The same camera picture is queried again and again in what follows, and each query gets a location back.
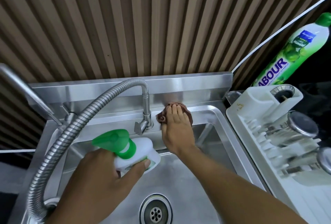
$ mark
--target hand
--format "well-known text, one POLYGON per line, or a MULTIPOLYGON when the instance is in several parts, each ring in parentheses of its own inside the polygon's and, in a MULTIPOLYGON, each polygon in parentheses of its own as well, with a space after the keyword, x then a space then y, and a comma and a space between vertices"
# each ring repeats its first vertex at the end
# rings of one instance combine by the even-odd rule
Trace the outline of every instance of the hand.
POLYGON ((99 223, 128 196, 151 161, 135 164, 122 178, 115 155, 105 149, 89 152, 72 174, 47 224, 99 223))
POLYGON ((162 124, 162 139, 168 150, 177 156, 195 146, 190 120, 180 105, 167 107, 167 124, 162 124))

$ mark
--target metal hose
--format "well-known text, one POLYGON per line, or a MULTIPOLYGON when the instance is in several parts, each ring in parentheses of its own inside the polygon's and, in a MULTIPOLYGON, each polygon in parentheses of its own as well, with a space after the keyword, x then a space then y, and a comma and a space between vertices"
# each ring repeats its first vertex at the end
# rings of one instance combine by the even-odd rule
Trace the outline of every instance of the metal hose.
POLYGON ((49 209, 44 204, 44 192, 48 179, 50 178, 62 155, 68 149, 73 140, 78 136, 81 130, 87 125, 87 123, 105 105, 107 105, 120 93, 134 86, 141 86, 143 97, 149 97, 147 83, 145 80, 140 78, 128 79, 113 86, 89 104, 84 111, 77 116, 77 118, 69 126, 67 126, 60 137, 49 149, 45 155, 44 161, 33 177, 27 196, 27 208, 30 215, 37 222, 43 223, 49 213, 49 209))

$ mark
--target stainless steel sink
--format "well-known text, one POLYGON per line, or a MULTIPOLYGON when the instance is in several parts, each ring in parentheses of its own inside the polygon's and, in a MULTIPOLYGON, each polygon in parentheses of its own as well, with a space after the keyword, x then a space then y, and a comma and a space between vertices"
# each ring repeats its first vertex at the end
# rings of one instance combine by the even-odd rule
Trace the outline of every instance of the stainless steel sink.
MULTIPOLYGON (((155 116, 169 101, 182 101, 192 112, 196 145, 202 152, 265 190, 263 180, 225 118, 225 106, 220 98, 232 84, 231 73, 155 76, 144 79, 150 89, 154 127, 146 130, 143 136, 152 140, 154 148, 162 156, 161 162, 138 181, 128 197, 102 223, 140 223, 140 209, 145 209, 147 202, 154 198, 163 198, 167 202, 174 224, 222 223, 199 181, 163 144, 160 124, 155 116)), ((38 94, 45 95, 46 102, 53 108, 56 109, 59 103, 70 101, 68 108, 73 112, 80 112, 90 99, 120 81, 121 79, 78 81, 34 86, 38 94)), ((102 114, 97 114, 89 121, 50 176, 44 193, 45 203, 52 203, 61 197, 79 161, 87 152, 95 149, 91 145, 93 138, 119 128, 128 130, 131 138, 137 137, 134 134, 134 125, 136 121, 142 120, 140 98, 141 91, 131 88, 111 101, 102 114)), ((59 135, 57 124, 47 121, 9 223, 35 223, 26 210, 27 190, 45 153, 59 135)))
MULTIPOLYGON (((189 107, 193 116, 196 145, 231 171, 263 187, 221 109, 225 108, 220 101, 189 107)), ((155 126, 143 134, 152 140, 154 148, 161 154, 160 164, 138 181, 129 196, 102 223, 139 223, 140 207, 151 194, 161 194, 169 200, 172 223, 222 223, 196 177, 176 155, 166 149, 155 118, 161 110, 162 108, 152 110, 155 126)), ((127 129, 131 138, 138 137, 133 132, 133 126, 140 116, 140 111, 131 111, 93 118, 62 157, 48 182, 45 195, 61 197, 81 158, 96 149, 91 144, 91 139, 118 128, 127 129)))

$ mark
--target faucet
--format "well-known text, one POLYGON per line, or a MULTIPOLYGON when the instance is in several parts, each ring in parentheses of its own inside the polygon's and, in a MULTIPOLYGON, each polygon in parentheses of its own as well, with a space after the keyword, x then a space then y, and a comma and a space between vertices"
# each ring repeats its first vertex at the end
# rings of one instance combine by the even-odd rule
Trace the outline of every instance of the faucet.
POLYGON ((39 223, 44 223, 46 218, 54 209, 44 203, 44 192, 48 179, 50 178, 57 163, 69 148, 73 140, 79 135, 87 123, 110 101, 127 89, 141 86, 143 96, 143 120, 135 123, 135 133, 142 135, 146 129, 154 125, 149 108, 148 86, 145 80, 132 78, 122 81, 91 102, 77 117, 73 118, 59 138, 53 143, 44 157, 38 171, 34 175, 27 195, 27 208, 30 215, 39 223))
POLYGON ((44 111, 59 125, 62 126, 62 122, 55 116, 53 109, 47 105, 39 96, 36 94, 31 87, 25 83, 11 68, 6 64, 0 63, 0 74, 11 83, 16 85, 20 90, 30 96, 37 104, 44 109, 44 111))

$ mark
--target fingernail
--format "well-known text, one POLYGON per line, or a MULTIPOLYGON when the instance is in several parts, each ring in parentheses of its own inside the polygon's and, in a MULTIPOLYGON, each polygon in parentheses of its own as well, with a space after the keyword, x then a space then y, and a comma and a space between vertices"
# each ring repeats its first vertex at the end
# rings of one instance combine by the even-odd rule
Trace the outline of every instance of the fingernail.
POLYGON ((149 165, 151 164, 151 161, 149 159, 145 160, 145 168, 147 169, 149 167, 149 165))

